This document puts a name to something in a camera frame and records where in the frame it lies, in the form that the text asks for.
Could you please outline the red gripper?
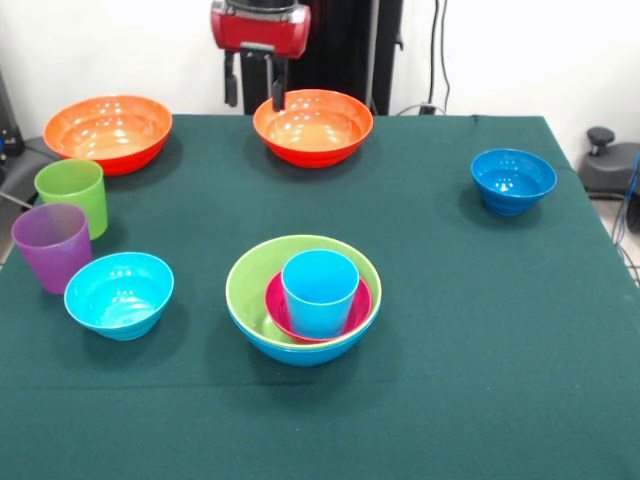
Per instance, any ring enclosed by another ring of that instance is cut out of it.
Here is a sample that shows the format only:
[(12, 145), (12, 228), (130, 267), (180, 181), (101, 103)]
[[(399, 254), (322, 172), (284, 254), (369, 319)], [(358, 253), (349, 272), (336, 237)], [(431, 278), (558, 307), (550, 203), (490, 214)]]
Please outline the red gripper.
[(307, 45), (311, 24), (309, 6), (296, 4), (289, 10), (258, 12), (234, 3), (213, 3), (211, 29), (217, 46), (224, 51), (224, 102), (238, 103), (234, 52), (242, 49), (265, 50), (268, 57), (268, 92), (275, 112), (285, 109), (288, 60), (301, 57)]

